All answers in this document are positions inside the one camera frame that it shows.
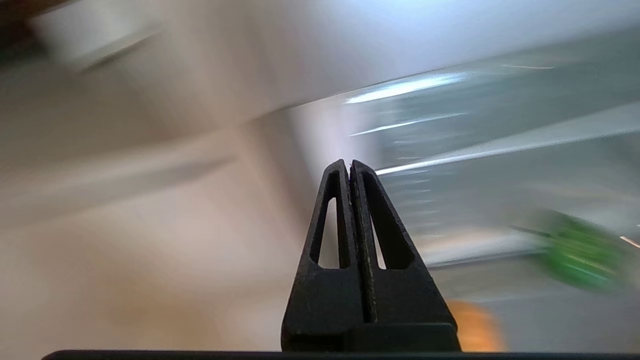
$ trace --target blurred background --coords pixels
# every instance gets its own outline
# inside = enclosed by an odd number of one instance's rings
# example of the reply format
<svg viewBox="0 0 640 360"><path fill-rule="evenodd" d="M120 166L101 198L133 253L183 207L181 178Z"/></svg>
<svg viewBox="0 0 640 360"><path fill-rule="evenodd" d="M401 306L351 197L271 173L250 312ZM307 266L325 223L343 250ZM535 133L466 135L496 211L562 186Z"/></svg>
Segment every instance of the blurred background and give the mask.
<svg viewBox="0 0 640 360"><path fill-rule="evenodd" d="M639 156L636 0L0 0L0 355L278 350L339 158L500 350L638 352Z"/></svg>

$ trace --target orange object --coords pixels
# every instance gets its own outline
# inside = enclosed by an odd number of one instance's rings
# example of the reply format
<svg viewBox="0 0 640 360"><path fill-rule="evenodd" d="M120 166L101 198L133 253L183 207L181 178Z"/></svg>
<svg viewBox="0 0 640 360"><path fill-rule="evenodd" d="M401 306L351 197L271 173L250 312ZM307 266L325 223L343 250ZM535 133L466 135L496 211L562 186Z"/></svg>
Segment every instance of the orange object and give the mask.
<svg viewBox="0 0 640 360"><path fill-rule="evenodd" d="M489 312L464 301L448 301L447 305L458 323L462 351L506 351L500 329Z"/></svg>

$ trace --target green object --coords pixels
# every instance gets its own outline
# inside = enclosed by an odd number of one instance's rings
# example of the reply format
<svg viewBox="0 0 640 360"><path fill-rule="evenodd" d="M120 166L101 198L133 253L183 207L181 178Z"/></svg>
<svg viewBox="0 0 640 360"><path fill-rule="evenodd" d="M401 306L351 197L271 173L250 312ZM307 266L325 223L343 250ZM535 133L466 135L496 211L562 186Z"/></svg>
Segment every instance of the green object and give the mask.
<svg viewBox="0 0 640 360"><path fill-rule="evenodd" d="M558 213L545 264L560 280L581 288L604 289L620 278L621 254L612 236L598 227Z"/></svg>

